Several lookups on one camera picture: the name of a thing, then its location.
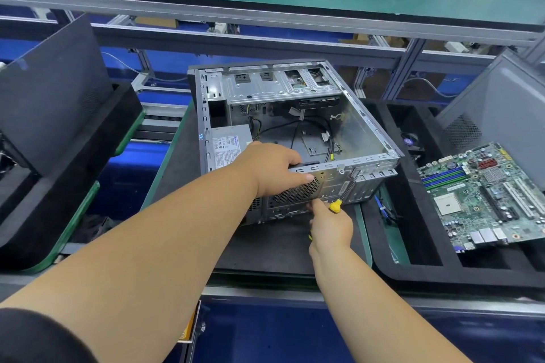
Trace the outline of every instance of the person's right arm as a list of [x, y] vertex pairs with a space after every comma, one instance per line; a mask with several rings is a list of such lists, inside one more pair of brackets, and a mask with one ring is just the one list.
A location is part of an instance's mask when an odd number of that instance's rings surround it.
[[350, 248], [351, 218], [312, 201], [316, 281], [358, 363], [470, 363]]

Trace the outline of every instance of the black pcie slot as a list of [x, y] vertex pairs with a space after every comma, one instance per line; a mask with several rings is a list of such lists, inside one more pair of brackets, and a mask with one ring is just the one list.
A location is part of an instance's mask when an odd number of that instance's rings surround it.
[[502, 221], [507, 221], [507, 216], [500, 209], [500, 207], [498, 207], [498, 204], [494, 201], [494, 197], [488, 193], [488, 190], [481, 185], [479, 187], [479, 192], [485, 197], [486, 202], [488, 202], [488, 204], [492, 207], [498, 219]]

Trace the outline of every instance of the green motherboard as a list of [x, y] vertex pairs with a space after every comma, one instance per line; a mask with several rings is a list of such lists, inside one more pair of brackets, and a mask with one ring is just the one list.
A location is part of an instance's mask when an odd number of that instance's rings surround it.
[[418, 171], [456, 252], [545, 238], [545, 197], [498, 143]]

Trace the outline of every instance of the person's right hand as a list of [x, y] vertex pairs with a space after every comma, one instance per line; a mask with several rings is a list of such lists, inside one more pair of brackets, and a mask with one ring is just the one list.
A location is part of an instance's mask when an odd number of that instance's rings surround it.
[[314, 213], [312, 225], [312, 243], [309, 247], [310, 256], [325, 255], [339, 248], [350, 248], [354, 225], [352, 219], [343, 210], [334, 213], [329, 205], [322, 200], [312, 200], [310, 210]]

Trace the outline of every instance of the blue ram slot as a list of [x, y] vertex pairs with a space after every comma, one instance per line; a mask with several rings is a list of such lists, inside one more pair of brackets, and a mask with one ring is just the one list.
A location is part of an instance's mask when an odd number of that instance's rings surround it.
[[423, 178], [422, 181], [426, 182], [426, 181], [432, 180], [433, 178], [440, 177], [442, 175], [453, 174], [453, 173], [455, 173], [457, 171], [462, 172], [463, 171], [462, 167], [459, 166], [457, 168], [453, 168], [452, 170], [440, 172], [439, 174], [430, 175], [429, 177]]
[[442, 178], [440, 180], [437, 180], [437, 181], [434, 181], [434, 182], [431, 182], [431, 183], [426, 183], [426, 184], [424, 184], [424, 187], [426, 187], [426, 188], [433, 187], [434, 185], [442, 184], [443, 182], [449, 182], [449, 181], [452, 181], [452, 180], [457, 180], [459, 178], [461, 179], [461, 178], [464, 178], [465, 176], [466, 176], [466, 173], [461, 172], [459, 174], [453, 175], [452, 177]]

